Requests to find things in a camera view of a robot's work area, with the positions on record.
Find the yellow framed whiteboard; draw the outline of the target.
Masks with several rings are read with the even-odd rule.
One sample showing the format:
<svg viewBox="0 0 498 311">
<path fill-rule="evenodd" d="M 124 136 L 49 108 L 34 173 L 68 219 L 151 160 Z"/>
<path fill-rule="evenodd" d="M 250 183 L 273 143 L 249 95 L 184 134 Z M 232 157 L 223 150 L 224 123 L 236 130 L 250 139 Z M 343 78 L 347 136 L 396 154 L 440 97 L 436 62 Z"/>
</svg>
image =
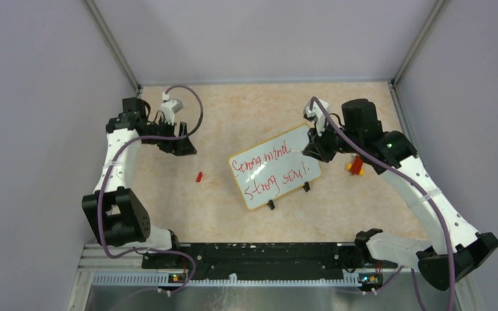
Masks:
<svg viewBox="0 0 498 311">
<path fill-rule="evenodd" d="M 229 157 L 228 164 L 249 211 L 312 182 L 322 174 L 318 160 L 290 150 L 303 150 L 310 127 L 301 124 Z"/>
</svg>

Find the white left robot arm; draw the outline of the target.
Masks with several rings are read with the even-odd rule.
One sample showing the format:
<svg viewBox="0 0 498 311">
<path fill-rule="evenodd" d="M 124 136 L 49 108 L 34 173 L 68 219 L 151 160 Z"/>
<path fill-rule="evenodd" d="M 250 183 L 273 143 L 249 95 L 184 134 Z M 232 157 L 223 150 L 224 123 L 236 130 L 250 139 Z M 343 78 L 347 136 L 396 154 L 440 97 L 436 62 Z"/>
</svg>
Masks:
<svg viewBox="0 0 498 311">
<path fill-rule="evenodd" d="M 106 159 L 93 192 L 82 198 L 82 210 L 99 244 L 157 249 L 158 260 L 173 268 L 182 259 L 178 238 L 170 229 L 151 223 L 132 182 L 142 144 L 155 144 L 175 156 L 197 153 L 187 137 L 187 124 L 175 122 L 184 105 L 164 95 L 155 121 L 148 118 L 148 102 L 140 98 L 125 98 L 122 105 L 123 112 L 111 118 L 105 127 Z"/>
</svg>

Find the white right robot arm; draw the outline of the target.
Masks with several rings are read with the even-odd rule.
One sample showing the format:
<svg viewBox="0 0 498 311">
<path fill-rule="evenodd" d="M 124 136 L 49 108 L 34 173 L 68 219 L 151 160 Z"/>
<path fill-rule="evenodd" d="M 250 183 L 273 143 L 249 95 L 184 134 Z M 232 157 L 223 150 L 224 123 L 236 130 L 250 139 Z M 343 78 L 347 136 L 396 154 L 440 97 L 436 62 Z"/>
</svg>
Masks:
<svg viewBox="0 0 498 311">
<path fill-rule="evenodd" d="M 378 260 L 417 270 L 445 291 L 476 270 L 498 248 L 493 233 L 467 222 L 426 171 L 414 145 L 399 131 L 385 131 L 375 104 L 365 98 L 343 103 L 343 124 L 335 124 L 326 102 L 312 98 L 303 110 L 311 121 L 303 155 L 328 163 L 337 154 L 355 154 L 401 196 L 424 228 L 416 240 L 371 229 L 357 233 L 354 257 L 363 267 Z"/>
</svg>

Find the red green toy brick car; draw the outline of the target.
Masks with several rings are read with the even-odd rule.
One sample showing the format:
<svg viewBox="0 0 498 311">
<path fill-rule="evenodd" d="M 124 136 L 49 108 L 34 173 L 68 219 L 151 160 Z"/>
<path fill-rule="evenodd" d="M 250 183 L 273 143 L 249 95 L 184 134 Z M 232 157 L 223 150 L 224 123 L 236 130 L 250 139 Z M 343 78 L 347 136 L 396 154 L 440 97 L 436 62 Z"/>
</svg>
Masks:
<svg viewBox="0 0 498 311">
<path fill-rule="evenodd" d="M 346 170 L 353 176 L 363 176 L 363 160 L 360 155 L 356 155 L 351 163 L 348 163 L 346 166 Z"/>
</svg>

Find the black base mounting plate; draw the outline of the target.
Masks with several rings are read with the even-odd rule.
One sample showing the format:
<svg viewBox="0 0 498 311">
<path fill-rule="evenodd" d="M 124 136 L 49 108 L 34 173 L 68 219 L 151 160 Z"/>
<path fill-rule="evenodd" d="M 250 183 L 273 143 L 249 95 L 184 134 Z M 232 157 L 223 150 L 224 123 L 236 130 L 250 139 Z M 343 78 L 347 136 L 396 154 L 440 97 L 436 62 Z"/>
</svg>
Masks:
<svg viewBox="0 0 498 311">
<path fill-rule="evenodd" d="M 378 267 L 352 243 L 191 243 L 179 250 L 194 259 L 194 280 L 226 279 L 233 273 L 249 281 L 331 280 Z"/>
</svg>

